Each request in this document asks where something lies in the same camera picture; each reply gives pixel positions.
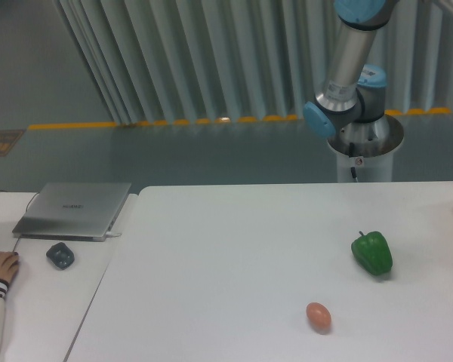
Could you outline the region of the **person's hand on mouse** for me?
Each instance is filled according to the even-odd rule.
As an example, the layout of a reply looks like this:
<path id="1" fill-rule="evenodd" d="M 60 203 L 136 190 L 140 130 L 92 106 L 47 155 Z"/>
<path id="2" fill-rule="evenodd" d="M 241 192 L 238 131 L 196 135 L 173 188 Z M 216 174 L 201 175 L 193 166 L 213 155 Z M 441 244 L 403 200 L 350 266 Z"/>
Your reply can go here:
<path id="1" fill-rule="evenodd" d="M 20 267 L 20 256 L 17 252 L 0 251 L 0 281 L 10 284 Z"/>

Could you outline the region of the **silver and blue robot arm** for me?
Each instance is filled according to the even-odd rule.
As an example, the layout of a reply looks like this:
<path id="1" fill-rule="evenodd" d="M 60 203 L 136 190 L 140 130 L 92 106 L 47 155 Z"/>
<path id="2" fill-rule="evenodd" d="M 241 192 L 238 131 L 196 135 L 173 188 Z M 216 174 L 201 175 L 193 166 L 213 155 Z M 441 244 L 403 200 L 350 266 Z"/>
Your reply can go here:
<path id="1" fill-rule="evenodd" d="M 335 1 L 340 21 L 325 79 L 304 119 L 322 138 L 365 116 L 365 88 L 387 109 L 453 111 L 453 1 Z"/>

